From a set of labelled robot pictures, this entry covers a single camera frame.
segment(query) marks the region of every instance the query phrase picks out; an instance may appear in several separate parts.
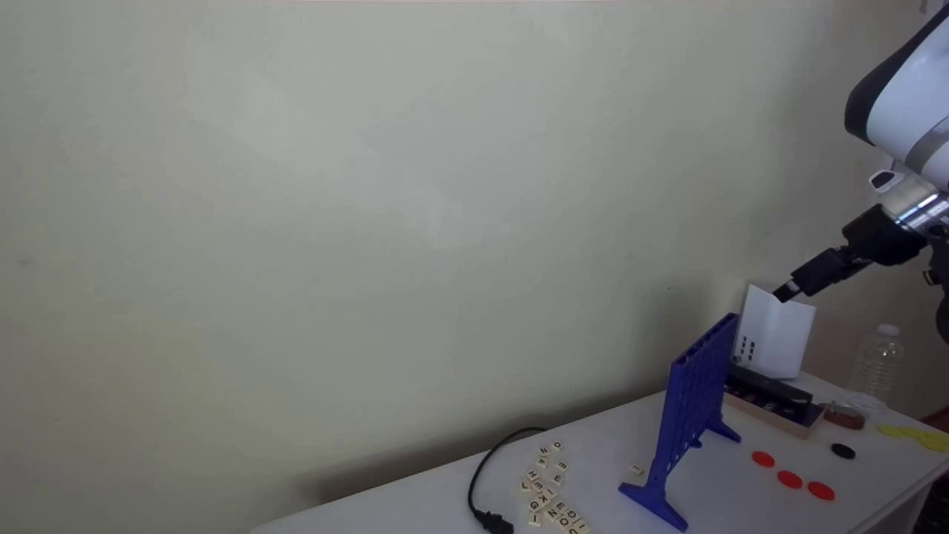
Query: white table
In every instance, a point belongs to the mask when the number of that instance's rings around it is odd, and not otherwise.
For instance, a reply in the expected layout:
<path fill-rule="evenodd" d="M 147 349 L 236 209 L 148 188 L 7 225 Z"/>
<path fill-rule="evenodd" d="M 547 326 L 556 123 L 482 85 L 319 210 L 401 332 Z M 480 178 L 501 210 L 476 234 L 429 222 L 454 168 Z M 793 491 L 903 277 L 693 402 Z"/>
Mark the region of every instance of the white table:
<path fill-rule="evenodd" d="M 838 388 L 802 375 L 794 385 L 814 400 L 835 398 Z M 537 448 L 554 440 L 565 445 L 569 463 L 560 498 L 576 508 L 602 534 L 678 532 L 623 496 L 621 482 L 644 481 L 629 470 L 632 463 L 649 469 L 662 412 L 663 393 L 607 410 L 543 434 L 508 444 L 485 467 L 474 503 L 501 513 L 521 533 L 559 533 L 553 524 L 527 525 L 526 494 L 518 481 L 533 467 Z M 820 422 L 807 441 L 769 427 L 725 407 L 725 422 L 742 436 L 741 444 L 712 432 L 704 447 L 693 448 L 669 477 L 668 500 L 689 522 L 692 534 L 736 532 L 910 532 L 932 482 L 949 468 L 949 454 L 923 448 L 916 440 L 891 438 L 879 424 L 933 431 L 897 412 L 867 421 L 863 430 Z M 849 445 L 857 458 L 848 461 L 830 452 L 834 442 Z M 766 469 L 751 460 L 754 450 L 777 460 Z M 271 523 L 252 534 L 478 534 L 483 530 L 466 504 L 466 491 L 482 454 L 369 489 Z M 788 489 L 776 480 L 779 469 L 805 481 Z M 821 501 L 807 482 L 824 482 L 836 492 L 834 502 Z"/>

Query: beige wall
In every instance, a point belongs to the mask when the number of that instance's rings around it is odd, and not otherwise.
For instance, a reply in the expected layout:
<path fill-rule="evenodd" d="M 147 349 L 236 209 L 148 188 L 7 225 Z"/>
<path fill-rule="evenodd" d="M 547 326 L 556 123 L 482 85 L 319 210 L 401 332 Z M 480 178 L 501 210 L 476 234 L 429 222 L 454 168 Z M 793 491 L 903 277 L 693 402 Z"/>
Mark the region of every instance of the beige wall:
<path fill-rule="evenodd" d="M 866 206 L 898 4 L 5 2 L 0 530 L 237 532 L 655 390 Z M 809 368 L 890 320 L 949 402 L 919 267 Z"/>

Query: red game piece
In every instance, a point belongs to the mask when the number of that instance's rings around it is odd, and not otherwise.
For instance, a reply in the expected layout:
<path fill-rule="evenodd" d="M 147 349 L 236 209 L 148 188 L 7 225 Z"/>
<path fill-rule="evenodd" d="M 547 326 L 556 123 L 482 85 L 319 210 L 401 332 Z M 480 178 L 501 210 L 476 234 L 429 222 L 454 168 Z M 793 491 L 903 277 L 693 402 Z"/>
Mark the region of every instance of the red game piece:
<path fill-rule="evenodd" d="M 752 460 L 762 467 L 774 467 L 774 457 L 762 450 L 752 452 Z"/>
<path fill-rule="evenodd" d="M 830 489 L 830 486 L 820 483 L 820 482 L 808 482 L 808 490 L 813 493 L 814 497 L 818 499 L 823 499 L 825 501 L 833 501 L 834 493 L 833 489 Z"/>
<path fill-rule="evenodd" d="M 790 471 L 778 471 L 777 479 L 781 481 L 781 484 L 791 489 L 800 489 L 801 486 L 804 485 L 804 481 L 801 480 L 801 477 L 795 475 L 794 473 Z"/>

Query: water bottle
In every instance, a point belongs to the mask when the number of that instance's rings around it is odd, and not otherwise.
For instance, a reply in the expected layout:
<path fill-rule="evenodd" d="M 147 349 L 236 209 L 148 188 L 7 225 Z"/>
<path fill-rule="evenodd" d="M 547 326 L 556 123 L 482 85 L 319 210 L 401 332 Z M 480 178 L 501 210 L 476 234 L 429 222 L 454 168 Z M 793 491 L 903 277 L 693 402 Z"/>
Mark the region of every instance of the water bottle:
<path fill-rule="evenodd" d="M 846 401 L 866 415 L 886 411 L 886 401 L 905 353 L 899 335 L 897 327 L 882 324 L 860 346 L 857 365 L 847 384 Z"/>

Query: blue connect four board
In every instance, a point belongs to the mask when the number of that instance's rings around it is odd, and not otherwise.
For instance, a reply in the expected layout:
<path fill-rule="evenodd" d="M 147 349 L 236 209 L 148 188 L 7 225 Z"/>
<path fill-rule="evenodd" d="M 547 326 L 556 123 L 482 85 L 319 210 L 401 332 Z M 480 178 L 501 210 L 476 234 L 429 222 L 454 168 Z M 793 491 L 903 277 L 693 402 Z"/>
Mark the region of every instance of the blue connect four board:
<path fill-rule="evenodd" d="M 689 524 L 665 500 L 665 481 L 669 473 L 689 447 L 702 446 L 698 438 L 706 429 L 741 442 L 741 436 L 721 419 L 725 377 L 737 330 L 738 316 L 725 315 L 672 362 L 649 480 L 645 486 L 620 486 L 623 495 L 682 532 Z"/>

